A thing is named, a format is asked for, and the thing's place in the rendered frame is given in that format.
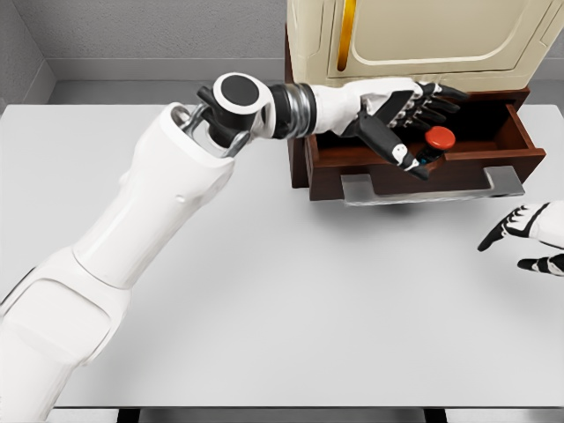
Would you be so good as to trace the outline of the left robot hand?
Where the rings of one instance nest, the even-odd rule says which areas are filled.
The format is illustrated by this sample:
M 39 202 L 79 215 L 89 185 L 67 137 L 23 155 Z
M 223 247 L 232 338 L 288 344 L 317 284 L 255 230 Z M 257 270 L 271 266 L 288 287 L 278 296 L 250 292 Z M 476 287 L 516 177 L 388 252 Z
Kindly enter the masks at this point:
M 409 152 L 397 128 L 427 131 L 433 123 L 443 123 L 447 114 L 460 109 L 468 93 L 434 82 L 411 78 L 369 79 L 360 94 L 360 110 L 343 132 L 357 137 L 381 158 L 425 181 L 429 172 Z

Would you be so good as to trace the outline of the red button switch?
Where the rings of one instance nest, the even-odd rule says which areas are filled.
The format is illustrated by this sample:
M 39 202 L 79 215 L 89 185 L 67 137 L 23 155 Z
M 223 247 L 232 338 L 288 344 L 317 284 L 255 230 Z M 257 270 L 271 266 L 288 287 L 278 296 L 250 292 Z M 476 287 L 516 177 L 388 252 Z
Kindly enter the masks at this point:
M 455 134 L 443 126 L 434 126 L 425 135 L 425 145 L 418 152 L 417 160 L 422 165 L 433 163 L 456 143 Z

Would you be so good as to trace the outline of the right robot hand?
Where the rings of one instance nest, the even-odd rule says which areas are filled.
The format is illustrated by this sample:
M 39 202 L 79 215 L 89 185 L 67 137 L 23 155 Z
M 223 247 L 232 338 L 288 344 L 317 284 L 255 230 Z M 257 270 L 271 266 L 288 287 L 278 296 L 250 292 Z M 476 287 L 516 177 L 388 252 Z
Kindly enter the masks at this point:
M 564 200 L 516 207 L 489 231 L 477 250 L 483 252 L 508 236 L 536 240 L 561 250 L 553 256 L 521 259 L 517 267 L 564 278 Z

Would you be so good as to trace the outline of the cream and brown small cabinet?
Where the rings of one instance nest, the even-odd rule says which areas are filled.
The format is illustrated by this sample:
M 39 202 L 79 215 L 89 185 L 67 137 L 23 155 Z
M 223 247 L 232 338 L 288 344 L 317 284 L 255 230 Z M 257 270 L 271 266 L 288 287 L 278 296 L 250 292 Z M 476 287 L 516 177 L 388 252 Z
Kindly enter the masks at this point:
M 287 0 L 285 77 L 333 87 L 410 77 L 517 114 L 563 29 L 564 0 Z M 292 185 L 309 191 L 307 138 L 288 150 Z

